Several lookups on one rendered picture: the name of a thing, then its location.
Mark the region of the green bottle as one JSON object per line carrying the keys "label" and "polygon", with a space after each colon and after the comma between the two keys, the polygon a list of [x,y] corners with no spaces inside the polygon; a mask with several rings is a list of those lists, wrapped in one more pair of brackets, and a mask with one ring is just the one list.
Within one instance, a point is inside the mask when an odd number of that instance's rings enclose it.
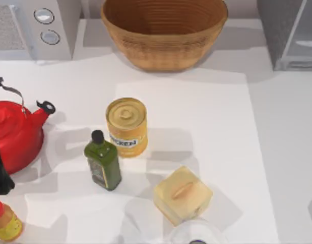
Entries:
{"label": "green bottle", "polygon": [[84,155],[93,181],[107,191],[115,190],[122,180],[118,152],[115,145],[105,140],[101,130],[91,133]]}

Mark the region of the yellow can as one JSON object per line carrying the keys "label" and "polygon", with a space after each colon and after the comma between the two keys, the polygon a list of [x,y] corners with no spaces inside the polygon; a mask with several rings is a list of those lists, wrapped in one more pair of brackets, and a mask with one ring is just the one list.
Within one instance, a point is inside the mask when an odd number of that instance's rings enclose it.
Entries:
{"label": "yellow can", "polygon": [[147,110],[141,101],[135,98],[113,101],[107,107],[106,121],[120,157],[132,158],[144,152],[148,144]]}

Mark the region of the yellow bottle with red cap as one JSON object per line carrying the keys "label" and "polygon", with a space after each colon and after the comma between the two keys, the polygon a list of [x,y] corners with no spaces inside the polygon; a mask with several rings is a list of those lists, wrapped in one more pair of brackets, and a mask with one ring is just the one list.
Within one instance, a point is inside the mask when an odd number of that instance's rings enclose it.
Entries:
{"label": "yellow bottle with red cap", "polygon": [[0,201],[0,240],[14,241],[22,233],[22,222],[6,204]]}

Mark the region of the round microwave knob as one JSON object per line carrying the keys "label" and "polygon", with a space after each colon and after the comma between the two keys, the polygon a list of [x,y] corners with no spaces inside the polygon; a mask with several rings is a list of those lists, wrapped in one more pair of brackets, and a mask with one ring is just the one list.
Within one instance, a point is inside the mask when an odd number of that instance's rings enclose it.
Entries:
{"label": "round microwave knob", "polygon": [[54,30],[46,30],[40,33],[41,40],[48,45],[56,45],[60,42],[60,35]]}
{"label": "round microwave knob", "polygon": [[51,24],[54,21],[54,14],[47,8],[41,8],[34,11],[34,18],[38,23]]}

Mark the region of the woven brown basket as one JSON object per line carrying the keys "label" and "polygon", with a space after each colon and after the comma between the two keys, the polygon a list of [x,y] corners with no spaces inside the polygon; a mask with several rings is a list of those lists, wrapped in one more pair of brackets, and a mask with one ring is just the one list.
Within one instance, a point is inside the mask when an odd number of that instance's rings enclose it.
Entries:
{"label": "woven brown basket", "polygon": [[101,18],[134,66],[177,72],[194,66],[228,19],[224,0],[105,0]]}

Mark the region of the pale microwave oven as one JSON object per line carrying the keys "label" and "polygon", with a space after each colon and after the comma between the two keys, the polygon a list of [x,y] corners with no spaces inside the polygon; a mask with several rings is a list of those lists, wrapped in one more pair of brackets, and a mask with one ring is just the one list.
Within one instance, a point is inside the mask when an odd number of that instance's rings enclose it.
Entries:
{"label": "pale microwave oven", "polygon": [[[41,8],[53,12],[51,24],[35,20]],[[0,0],[0,60],[71,60],[81,11],[81,0]],[[58,44],[41,40],[49,29],[60,35]]]}

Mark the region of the clear glass jar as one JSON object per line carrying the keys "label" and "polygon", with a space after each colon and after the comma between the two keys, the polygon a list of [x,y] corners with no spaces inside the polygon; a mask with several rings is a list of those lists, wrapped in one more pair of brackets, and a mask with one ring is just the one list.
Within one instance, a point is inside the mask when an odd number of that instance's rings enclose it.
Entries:
{"label": "clear glass jar", "polygon": [[229,244],[223,234],[206,220],[189,220],[173,229],[168,244]]}

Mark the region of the red kettle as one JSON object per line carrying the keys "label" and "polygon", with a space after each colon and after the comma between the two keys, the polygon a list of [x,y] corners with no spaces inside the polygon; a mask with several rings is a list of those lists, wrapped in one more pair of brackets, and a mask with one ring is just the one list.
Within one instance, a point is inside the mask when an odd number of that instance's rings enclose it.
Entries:
{"label": "red kettle", "polygon": [[21,103],[0,101],[0,155],[9,174],[27,167],[39,154],[43,125],[56,109],[49,101],[36,102],[39,109],[30,112]]}

